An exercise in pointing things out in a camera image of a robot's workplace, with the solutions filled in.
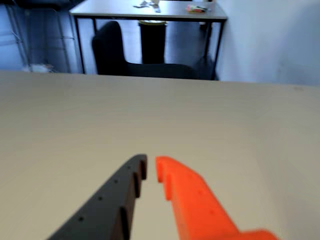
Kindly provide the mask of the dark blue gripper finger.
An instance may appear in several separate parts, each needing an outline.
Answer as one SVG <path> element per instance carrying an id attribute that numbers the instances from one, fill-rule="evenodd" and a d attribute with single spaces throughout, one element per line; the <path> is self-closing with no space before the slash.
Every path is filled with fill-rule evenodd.
<path id="1" fill-rule="evenodd" d="M 49 239 L 128 240 L 135 201 L 147 179 L 148 157 L 126 161 Z"/>

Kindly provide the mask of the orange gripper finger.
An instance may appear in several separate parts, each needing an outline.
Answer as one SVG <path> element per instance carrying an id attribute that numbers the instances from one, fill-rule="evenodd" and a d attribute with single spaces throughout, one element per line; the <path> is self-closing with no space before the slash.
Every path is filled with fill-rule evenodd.
<path id="1" fill-rule="evenodd" d="M 205 180 L 169 156 L 155 158 L 157 180 L 171 202 L 181 240 L 276 240 L 266 229 L 241 231 Z"/>

